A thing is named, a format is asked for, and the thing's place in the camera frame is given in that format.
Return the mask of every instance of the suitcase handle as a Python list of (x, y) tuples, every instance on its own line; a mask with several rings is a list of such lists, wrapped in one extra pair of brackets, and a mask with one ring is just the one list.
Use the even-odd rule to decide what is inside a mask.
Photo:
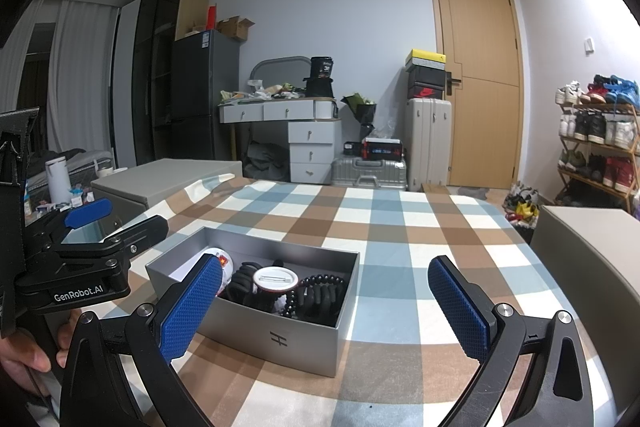
[(356, 158), (353, 161), (353, 165), (356, 167), (379, 167), (382, 168), (384, 166), (384, 160), (363, 160), (361, 158)]
[(380, 188), (380, 182), (378, 181), (378, 178), (376, 178), (375, 176), (366, 176), (364, 174), (361, 176), (358, 176), (358, 179), (356, 179), (356, 181), (353, 182), (353, 186), (360, 187), (363, 180), (371, 180), (373, 181), (375, 188)]

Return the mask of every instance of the black refrigerator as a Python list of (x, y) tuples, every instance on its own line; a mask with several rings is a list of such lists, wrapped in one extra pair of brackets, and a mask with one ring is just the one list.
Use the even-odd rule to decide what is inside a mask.
[(171, 74), (171, 156), (230, 160), (228, 125), (221, 124), (221, 90), (238, 90), (240, 43), (216, 30), (174, 42)]

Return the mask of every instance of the plaid bedsheet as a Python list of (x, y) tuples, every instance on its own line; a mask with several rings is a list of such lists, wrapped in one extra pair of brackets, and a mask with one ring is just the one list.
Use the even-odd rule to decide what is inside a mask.
[[(356, 309), (336, 378), (256, 359), (196, 334), (172, 363), (216, 427), (437, 426), (478, 367), (427, 283), (448, 255), (494, 302), (551, 317), (574, 309), (533, 251), (492, 205), (466, 196), (277, 184), (232, 174), (196, 182), (134, 220), (159, 214), (170, 236), (132, 261), (132, 293), (93, 307), (131, 313), (155, 295), (145, 264), (202, 226), (335, 250), (359, 251)], [(580, 321), (597, 427), (615, 423), (600, 360)], [(520, 362), (491, 426), (503, 425), (528, 363)], [(162, 425), (130, 360), (145, 419)]]

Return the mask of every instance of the dark glass cabinet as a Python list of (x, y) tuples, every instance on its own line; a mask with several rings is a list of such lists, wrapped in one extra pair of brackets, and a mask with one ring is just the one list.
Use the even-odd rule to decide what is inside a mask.
[(171, 76), (174, 41), (206, 24), (209, 0), (140, 0), (131, 75), (138, 165), (172, 157)]

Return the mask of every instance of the human hand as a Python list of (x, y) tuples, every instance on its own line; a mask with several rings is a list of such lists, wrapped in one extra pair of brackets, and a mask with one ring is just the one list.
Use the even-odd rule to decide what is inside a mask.
[[(60, 326), (58, 330), (60, 351), (56, 354), (56, 361), (60, 367), (66, 365), (66, 356), (80, 314), (80, 310), (72, 310), (68, 322)], [(38, 390), (33, 386), (24, 366), (31, 367), (41, 373), (47, 373), (51, 370), (49, 358), (42, 348), (21, 331), (16, 331), (7, 338), (0, 339), (0, 365), (18, 385), (33, 394), (38, 394)], [(40, 383), (38, 383), (38, 387), (42, 394), (49, 394), (49, 391)]]

